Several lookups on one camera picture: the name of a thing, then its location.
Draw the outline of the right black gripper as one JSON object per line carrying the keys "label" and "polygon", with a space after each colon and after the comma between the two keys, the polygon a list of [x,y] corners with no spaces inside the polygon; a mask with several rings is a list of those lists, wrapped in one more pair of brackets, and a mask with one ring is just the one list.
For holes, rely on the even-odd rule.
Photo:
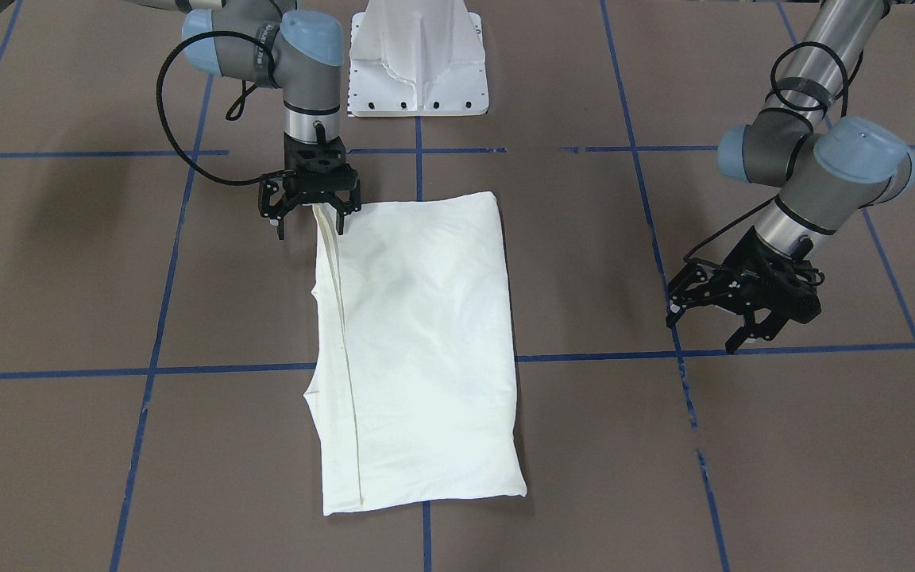
{"label": "right black gripper", "polygon": [[258,189],[259,216],[272,221],[277,239],[284,240],[283,218],[291,210],[312,205],[333,207],[335,231],[344,235],[346,217],[362,209],[359,174],[346,163],[344,141],[304,142],[284,135],[284,166]]}

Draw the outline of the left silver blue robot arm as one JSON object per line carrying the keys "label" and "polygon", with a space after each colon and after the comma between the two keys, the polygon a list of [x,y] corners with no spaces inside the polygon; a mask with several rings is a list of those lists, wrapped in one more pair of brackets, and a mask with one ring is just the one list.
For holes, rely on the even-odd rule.
{"label": "left silver blue robot arm", "polygon": [[751,210],[755,223],[719,263],[690,250],[668,285],[666,326],[696,307],[718,307],[742,325],[724,344],[734,354],[773,340],[787,323],[821,311],[823,245],[856,213],[915,184],[915,152],[892,131],[848,113],[865,46],[889,1],[824,1],[803,39],[778,55],[765,105],[730,128],[716,166],[745,184],[776,188]]}

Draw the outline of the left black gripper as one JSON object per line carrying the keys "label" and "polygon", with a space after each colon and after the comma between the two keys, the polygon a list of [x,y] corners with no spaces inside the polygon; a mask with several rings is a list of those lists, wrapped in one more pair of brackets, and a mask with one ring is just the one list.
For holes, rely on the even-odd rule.
{"label": "left black gripper", "polygon": [[801,236],[795,253],[784,256],[749,230],[721,263],[689,251],[669,283],[666,327],[674,328],[696,307],[741,316],[742,325],[724,344],[726,354],[734,355],[753,341],[772,341],[787,323],[810,323],[821,313],[817,287],[824,282],[809,260],[813,249],[813,240]]}

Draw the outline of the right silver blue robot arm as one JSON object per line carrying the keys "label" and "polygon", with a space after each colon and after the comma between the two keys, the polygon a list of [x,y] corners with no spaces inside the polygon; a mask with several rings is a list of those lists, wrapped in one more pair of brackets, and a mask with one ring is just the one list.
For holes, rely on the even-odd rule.
{"label": "right silver blue robot arm", "polygon": [[275,88],[284,104],[284,166],[235,186],[258,187],[258,210],[284,234],[284,217],[301,206],[327,205],[335,231],[362,207],[358,172],[346,163],[341,138],[344,29],[334,16],[302,10],[295,1],[148,1],[151,10],[184,16],[181,40],[164,59],[155,98],[162,130],[175,154],[193,171],[203,168],[176,141],[164,111],[168,69],[178,56],[208,75],[241,83],[226,112],[239,119],[248,95]]}

